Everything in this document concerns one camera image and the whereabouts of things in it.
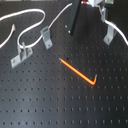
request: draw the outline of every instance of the metal bracket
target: metal bracket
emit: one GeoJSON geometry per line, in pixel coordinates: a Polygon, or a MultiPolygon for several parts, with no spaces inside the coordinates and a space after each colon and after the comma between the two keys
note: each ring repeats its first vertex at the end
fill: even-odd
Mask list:
{"type": "Polygon", "coordinates": [[[108,16],[108,10],[106,8],[103,8],[101,10],[101,20],[105,22],[105,20],[107,19],[107,16],[108,16]]]}
{"type": "Polygon", "coordinates": [[[33,54],[32,48],[27,48],[27,49],[25,48],[24,42],[22,43],[22,46],[23,46],[23,52],[21,51],[20,46],[18,45],[18,55],[13,59],[11,59],[12,68],[15,68],[33,54]]]}
{"type": "Polygon", "coordinates": [[[109,45],[116,35],[116,32],[117,31],[113,27],[108,25],[107,35],[104,38],[104,42],[109,45]]]}
{"type": "Polygon", "coordinates": [[[52,41],[50,39],[50,30],[48,29],[48,26],[46,26],[45,28],[43,28],[41,31],[40,31],[42,37],[43,37],[43,41],[44,41],[44,44],[46,46],[46,49],[49,49],[53,46],[52,44],[52,41]]]}

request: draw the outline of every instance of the screw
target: screw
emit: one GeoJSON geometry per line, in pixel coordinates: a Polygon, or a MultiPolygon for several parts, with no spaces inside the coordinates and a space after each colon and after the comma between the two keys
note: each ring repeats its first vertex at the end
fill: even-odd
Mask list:
{"type": "Polygon", "coordinates": [[[12,63],[15,63],[15,59],[12,60],[12,63]]]}
{"type": "Polygon", "coordinates": [[[107,42],[109,41],[109,38],[108,38],[108,37],[106,38],[106,41],[107,41],[107,42]]]}

